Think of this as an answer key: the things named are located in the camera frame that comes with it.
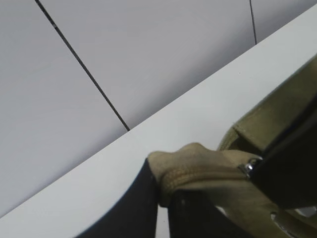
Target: black line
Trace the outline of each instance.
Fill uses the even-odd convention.
[[[252,8],[252,0],[249,0],[250,2],[250,9],[251,9],[251,17],[252,17],[252,25],[253,25],[253,34],[254,34],[254,41],[257,44],[258,40],[257,40],[257,32],[256,32],[256,24],[254,22],[254,15],[253,15],[253,8]]]
[[[114,111],[114,113],[116,114],[116,116],[119,118],[119,120],[121,121],[121,123],[124,125],[124,127],[129,131],[130,128],[128,127],[127,123],[125,123],[125,121],[123,120],[123,118],[120,116],[120,114],[118,113],[118,111],[116,110],[116,108],[113,106],[113,104],[111,103],[111,101],[109,100],[109,98],[106,96],[106,94],[104,93],[104,91],[102,90],[102,88],[99,86],[99,84],[96,82],[96,80],[94,79],[94,77],[92,76],[92,74],[89,72],[89,70],[87,69],[87,67],[85,66],[85,64],[82,62],[82,60],[78,57],[77,53],[74,51],[74,49],[72,48],[72,46],[70,45],[70,43],[67,41],[67,39],[65,38],[65,36],[63,35],[63,33],[60,31],[60,29],[57,27],[57,25],[55,24],[55,22],[53,21],[53,19],[51,18],[51,16],[49,15],[49,13],[46,11],[46,9],[43,7],[43,5],[41,4],[41,2],[39,0],[35,0],[35,2],[37,3],[37,5],[40,7],[40,9],[42,10],[42,12],[44,13],[44,15],[46,16],[46,18],[50,21],[50,23],[52,24],[52,26],[54,27],[54,29],[56,30],[56,32],[58,33],[58,35],[62,38],[62,40],[64,41],[64,43],[67,45],[67,47],[69,48],[69,50],[72,52],[72,54],[74,55],[74,57],[77,59],[77,61],[79,62],[79,64],[83,67],[84,71],[86,72],[86,74],[88,75],[88,77],[91,79],[91,81],[94,83],[94,85],[97,87],[97,89],[99,90],[99,92],[102,94],[102,96],[104,97],[104,99],[107,101],[107,103],[109,104],[109,106],[111,107],[111,109]]]

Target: khaki fabric strap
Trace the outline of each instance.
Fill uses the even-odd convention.
[[[235,123],[218,149],[248,151],[241,148],[241,143],[238,147],[231,147],[234,141],[243,138],[263,151],[294,121],[316,94],[317,58],[314,58]]]

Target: beige canvas strap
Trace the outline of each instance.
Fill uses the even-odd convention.
[[[317,94],[317,58],[298,70],[228,131],[219,150],[253,146],[263,151]]]

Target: white surface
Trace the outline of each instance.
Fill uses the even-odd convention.
[[[1,217],[126,131],[35,2],[0,5]]]
[[[252,0],[258,42],[316,3],[317,0]]]
[[[0,219],[0,237],[68,238],[122,196],[154,150],[215,149],[245,112],[317,53],[317,6]],[[160,211],[159,237],[168,237]]]
[[[249,0],[41,0],[134,127],[251,48]]]

